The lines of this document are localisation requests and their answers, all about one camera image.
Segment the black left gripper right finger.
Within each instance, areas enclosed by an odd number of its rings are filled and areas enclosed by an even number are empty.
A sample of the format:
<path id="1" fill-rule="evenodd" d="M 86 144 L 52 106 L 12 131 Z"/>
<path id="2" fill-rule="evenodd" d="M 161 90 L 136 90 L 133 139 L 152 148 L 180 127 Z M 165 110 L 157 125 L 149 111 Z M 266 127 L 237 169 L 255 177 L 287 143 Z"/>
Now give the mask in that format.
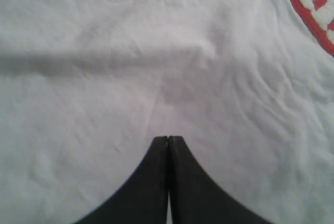
<path id="1" fill-rule="evenodd" d="M 269 223 L 220 188 L 183 137 L 169 137 L 169 160 L 173 223 Z"/>

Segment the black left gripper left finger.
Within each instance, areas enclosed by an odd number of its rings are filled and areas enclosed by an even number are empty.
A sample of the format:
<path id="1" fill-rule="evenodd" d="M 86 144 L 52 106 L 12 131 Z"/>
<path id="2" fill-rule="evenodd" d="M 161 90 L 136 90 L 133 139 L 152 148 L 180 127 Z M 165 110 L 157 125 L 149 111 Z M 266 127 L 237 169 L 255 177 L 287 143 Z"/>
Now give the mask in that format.
<path id="1" fill-rule="evenodd" d="M 155 137 L 127 181 L 101 206 L 78 223 L 166 223 L 169 144 Z"/>

